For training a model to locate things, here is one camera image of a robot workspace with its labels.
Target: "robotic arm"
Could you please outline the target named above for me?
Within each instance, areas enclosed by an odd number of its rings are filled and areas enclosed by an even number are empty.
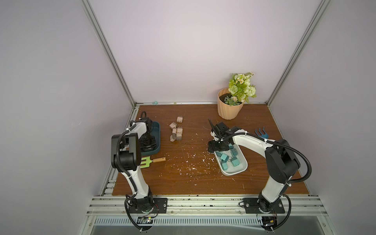
[[[133,122],[121,135],[112,136],[111,165],[127,179],[132,189],[131,205],[148,212],[153,207],[153,194],[140,170],[141,148],[139,139],[148,131],[146,122]]]
[[[279,198],[284,195],[287,187],[291,186],[292,182],[305,181],[311,175],[311,164],[307,158],[296,149],[290,147],[286,140],[280,139],[275,141],[264,139],[236,126],[230,129],[223,122],[215,126],[211,123],[210,119],[209,122],[212,127],[211,135],[214,137],[214,140],[208,142],[208,151],[210,153],[226,151],[229,150],[229,144],[237,144],[257,152],[266,159],[270,176],[257,200],[256,206],[260,212],[265,214],[273,212],[276,203],[280,203]],[[300,168],[300,162],[296,158],[295,153],[303,158],[308,170],[304,177],[291,180],[292,176]]]

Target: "vent grille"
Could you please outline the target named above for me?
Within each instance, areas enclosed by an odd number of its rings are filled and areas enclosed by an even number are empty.
[[[256,216],[249,217],[223,217],[223,216],[163,216],[161,218],[155,218],[153,220],[153,225],[159,226],[189,226],[189,225],[243,225],[243,226],[257,226],[259,222]],[[98,216],[95,225],[131,225],[131,221],[124,216]]]

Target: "green leaves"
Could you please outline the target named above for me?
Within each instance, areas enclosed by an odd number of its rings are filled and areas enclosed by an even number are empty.
[[[237,105],[247,102],[249,103],[248,97],[255,98],[256,88],[255,85],[251,85],[249,79],[254,75],[254,73],[249,72],[246,74],[232,74],[232,78],[229,81],[229,92],[232,96],[237,97]],[[231,96],[228,99],[225,99],[225,103],[228,105],[236,105],[233,100],[230,100]]]

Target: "electric wire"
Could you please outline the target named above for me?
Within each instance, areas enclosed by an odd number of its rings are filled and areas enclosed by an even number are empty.
[[[286,215],[286,217],[282,220],[282,222],[279,223],[277,226],[275,226],[275,227],[273,227],[273,226],[266,227],[266,228],[265,228],[266,231],[271,232],[271,231],[276,230],[277,228],[281,227],[281,226],[287,221],[287,219],[289,218],[289,216],[290,216],[290,214],[291,214],[291,207],[292,207],[292,206],[291,206],[291,200],[290,200],[290,198],[289,198],[286,194],[283,194],[283,196],[286,197],[287,200],[288,200],[288,211],[287,211],[287,215]]]

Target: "wooden handle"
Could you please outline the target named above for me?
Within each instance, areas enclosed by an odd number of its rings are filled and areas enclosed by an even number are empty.
[[[166,160],[166,158],[155,158],[155,159],[153,159],[153,162],[163,162],[165,160]]]

